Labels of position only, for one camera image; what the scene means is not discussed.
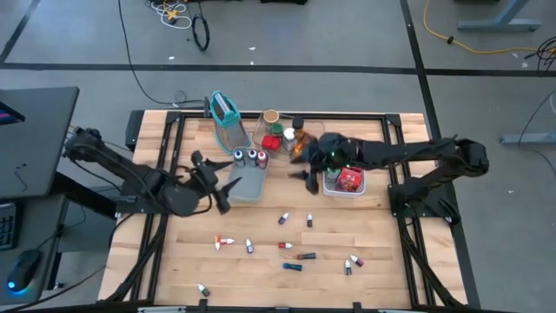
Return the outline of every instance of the gray concrete floor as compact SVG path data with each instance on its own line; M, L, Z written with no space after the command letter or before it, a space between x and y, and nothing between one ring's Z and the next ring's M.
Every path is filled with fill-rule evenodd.
M0 42L11 36L30 1L0 2ZM475 56L431 37L422 26L424 0L409 2L427 68L530 70L533 60L517 52ZM477 49L536 47L550 37L556 4L530 2L520 17L545 23L533 34L461 34L458 19L494 17L498 4L432 0L428 23L435 30ZM185 30L161 26L142 1L122 0L134 63L359 65L413 68L400 5L388 0L312 0L306 6L259 4L255 0L206 2L211 27L208 53L201 54ZM8 63L126 63L117 5L110 0L42 0ZM222 90L241 109L425 112L417 76L349 73L139 72L147 92L172 101L177 90L189 98ZM467 244L482 307L519 312L550 312L556 292L553 260L556 186L548 165L526 151L500 146L500 135L519 133L538 102L556 89L556 78L429 77L444 136L460 134L486 145L490 172L455 183ZM76 85L81 95L75 124L98 128L123 143L131 110L160 108L145 98L130 72L0 70L0 88ZM544 108L533 127L552 130L556 115ZM543 149L556 162L556 154ZM110 179L106 171L93 171ZM60 171L88 186L104 184L61 162ZM59 279L66 283L105 263L107 250L71 253ZM101 277L88 281L48 306L92 303Z

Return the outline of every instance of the red box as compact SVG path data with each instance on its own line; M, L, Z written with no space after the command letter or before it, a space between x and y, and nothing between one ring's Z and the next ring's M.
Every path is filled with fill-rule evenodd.
M262 139L262 148L268 150L278 150L281 146L281 137L266 135Z
M362 180L363 172L360 168L343 168L336 186L347 192L356 192Z

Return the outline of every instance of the computer mouse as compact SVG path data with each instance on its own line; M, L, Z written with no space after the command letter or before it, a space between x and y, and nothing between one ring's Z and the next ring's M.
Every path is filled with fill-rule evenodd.
M36 267L41 260L41 251L26 250L22 252L8 274L8 289L18 292L27 288L35 275Z

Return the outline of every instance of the wooden table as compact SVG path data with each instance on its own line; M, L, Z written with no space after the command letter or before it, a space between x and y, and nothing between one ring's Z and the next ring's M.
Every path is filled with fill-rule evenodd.
M135 163L156 166L166 113L145 111ZM400 114L400 119L407 143L428 139L421 114ZM243 122L248 130L255 127L254 119ZM328 132L384 139L380 123L374 121L323 122ZM173 147L174 140L175 130L169 147ZM180 164L190 164L194 150L214 161L231 159L216 143L210 119L186 120ZM167 167L170 154L171 150L165 162ZM422 176L433 168L434 162L410 164L414 176ZM287 173L294 170L293 165L271 160L259 203L236 204L224 216L216 208L188 218L171 216L156 304L197 305L202 297L197 284L202 283L212 293L208 299L211 306L351 308L353 302L361 302L363 308L410 308L398 225L389 209L387 170L367 172L367 191L355 199L311 196L303 181L287 178ZM227 181L227 175L227 170L219 173L220 185ZM207 201L202 201L198 209L206 205ZM289 212L289 219L280 226L278 218L285 212ZM314 217L311 229L306 226L308 213ZM99 298L111 294L136 262L144 219L144 215L135 215L116 232ZM439 218L422 218L421 224L431 267L454 297L465 303L450 228ZM236 243L216 251L217 234L234 238ZM253 242L253 254L246 252L247 238ZM279 250L278 242L292 243L294 248ZM308 252L316 252L318 258L295 260L297 254ZM345 276L343 264L349 255L358 256L365 265L353 265L354 274ZM281 267L284 262L301 263L303 272L284 270ZM416 264L414 268L420 302L425 303L420 271ZM149 271L148 266L140 298L146 295Z

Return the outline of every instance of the computer monitor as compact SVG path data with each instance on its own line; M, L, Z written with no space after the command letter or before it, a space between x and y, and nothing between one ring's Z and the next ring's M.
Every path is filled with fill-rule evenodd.
M23 114L13 110L7 104L0 102L0 126L23 121L25 121L25 116Z

